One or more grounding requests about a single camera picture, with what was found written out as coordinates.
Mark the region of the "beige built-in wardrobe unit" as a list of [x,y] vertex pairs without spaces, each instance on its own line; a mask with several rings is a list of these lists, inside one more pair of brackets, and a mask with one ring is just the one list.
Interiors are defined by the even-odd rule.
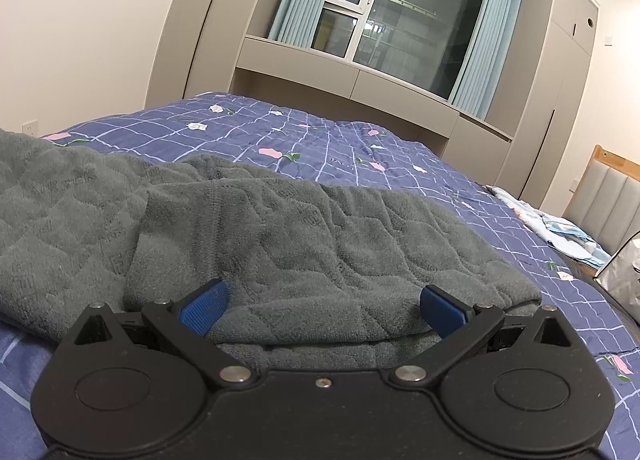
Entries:
[[145,105],[232,91],[418,140],[480,183],[541,205],[589,72],[596,0],[522,0],[485,120],[396,77],[268,38],[280,0],[172,0]]

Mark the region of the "grey fleece pants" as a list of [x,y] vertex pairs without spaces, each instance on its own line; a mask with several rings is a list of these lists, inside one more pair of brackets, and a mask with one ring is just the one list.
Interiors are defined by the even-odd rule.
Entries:
[[448,209],[198,155],[152,164],[1,136],[1,311],[59,341],[93,302],[138,310],[204,283],[207,334],[264,370],[386,368],[436,342],[419,295],[529,315],[541,294]]

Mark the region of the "blue plaid floral bedspread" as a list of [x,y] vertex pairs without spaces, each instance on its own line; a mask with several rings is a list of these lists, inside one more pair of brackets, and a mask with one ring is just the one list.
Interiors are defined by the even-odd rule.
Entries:
[[58,146],[168,163],[216,155],[295,179],[406,190],[442,203],[524,270],[544,300],[559,306],[611,381],[612,423],[603,441],[613,459],[639,454],[639,341],[634,321],[523,225],[510,209],[420,142],[380,123],[330,121],[307,111],[234,94],[111,115],[51,136]]

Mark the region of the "large glass window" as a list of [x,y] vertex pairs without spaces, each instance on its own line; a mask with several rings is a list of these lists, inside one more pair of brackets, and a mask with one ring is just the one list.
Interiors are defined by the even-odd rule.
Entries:
[[482,0],[326,0],[312,48],[448,98]]

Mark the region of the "grey padded wooden headboard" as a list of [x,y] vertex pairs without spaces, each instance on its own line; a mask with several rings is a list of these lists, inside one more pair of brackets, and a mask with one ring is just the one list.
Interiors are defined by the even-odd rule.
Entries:
[[639,164],[594,147],[563,217],[613,255],[639,231]]

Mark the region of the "white wall socket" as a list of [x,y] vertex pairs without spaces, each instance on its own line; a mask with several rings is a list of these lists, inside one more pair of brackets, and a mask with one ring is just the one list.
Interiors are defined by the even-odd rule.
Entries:
[[37,137],[39,135],[39,123],[37,120],[32,120],[22,125],[22,133],[29,135],[30,137]]

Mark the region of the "white patterned pillow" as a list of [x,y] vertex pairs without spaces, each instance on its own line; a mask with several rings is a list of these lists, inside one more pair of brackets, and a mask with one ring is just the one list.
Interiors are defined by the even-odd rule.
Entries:
[[485,189],[512,209],[516,217],[529,230],[535,232],[548,246],[564,256],[596,270],[610,260],[611,255],[587,232],[571,221],[535,209],[528,203],[512,197],[509,192],[501,188],[486,186]]

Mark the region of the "right light blue curtain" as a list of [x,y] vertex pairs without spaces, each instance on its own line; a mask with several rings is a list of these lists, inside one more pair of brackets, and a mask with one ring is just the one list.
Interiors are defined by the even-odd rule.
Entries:
[[485,120],[497,90],[522,0],[482,0],[448,101]]

